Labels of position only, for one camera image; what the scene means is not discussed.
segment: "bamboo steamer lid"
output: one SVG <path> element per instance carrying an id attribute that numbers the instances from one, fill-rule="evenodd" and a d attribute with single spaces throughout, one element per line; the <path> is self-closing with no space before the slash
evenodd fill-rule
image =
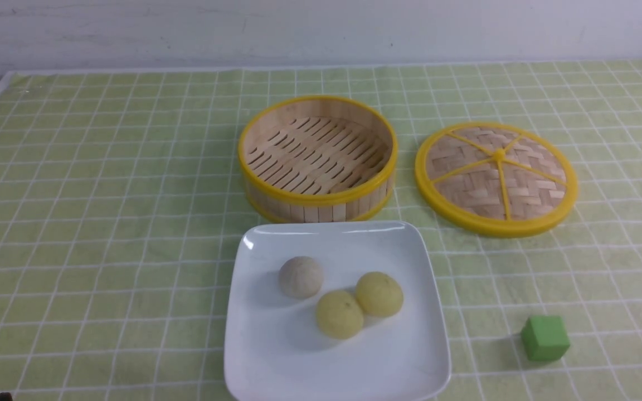
<path id="1" fill-rule="evenodd" d="M 485 236 L 543 233 L 566 218 L 578 195 L 576 173 L 558 149 L 495 123 L 431 135 L 415 159 L 415 178 L 438 214 Z"/>

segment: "lid center knob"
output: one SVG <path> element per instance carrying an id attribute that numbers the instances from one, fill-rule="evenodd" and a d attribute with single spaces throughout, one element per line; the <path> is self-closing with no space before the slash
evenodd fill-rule
<path id="1" fill-rule="evenodd" d="M 492 153 L 492 160 L 495 162 L 503 162 L 505 157 L 504 149 L 499 148 Z"/>

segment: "green cube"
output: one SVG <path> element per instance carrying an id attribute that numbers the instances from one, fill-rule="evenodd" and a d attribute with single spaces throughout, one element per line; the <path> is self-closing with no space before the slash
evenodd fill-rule
<path id="1" fill-rule="evenodd" d="M 570 345 L 560 316 L 530 316 L 522 329 L 528 360 L 559 360 Z"/>

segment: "bamboo steamer basket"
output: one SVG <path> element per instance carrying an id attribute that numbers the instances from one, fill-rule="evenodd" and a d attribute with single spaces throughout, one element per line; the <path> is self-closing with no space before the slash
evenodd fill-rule
<path id="1" fill-rule="evenodd" d="M 578 196 L 576 173 L 557 148 L 492 122 L 453 125 L 431 135 L 415 159 L 415 179 L 438 214 L 503 238 L 550 230 Z"/>
<path id="2" fill-rule="evenodd" d="M 393 191 L 397 139 L 371 107 L 308 96 L 260 112 L 239 162 L 251 205 L 276 223 L 366 220 Z"/>

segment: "bamboo steamer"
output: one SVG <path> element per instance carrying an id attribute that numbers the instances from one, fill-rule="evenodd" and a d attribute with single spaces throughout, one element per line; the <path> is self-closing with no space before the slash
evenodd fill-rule
<path id="1" fill-rule="evenodd" d="M 281 102 L 242 132 L 247 200 L 277 223 L 366 220 L 392 195 L 397 140 L 371 107 L 334 96 Z"/>

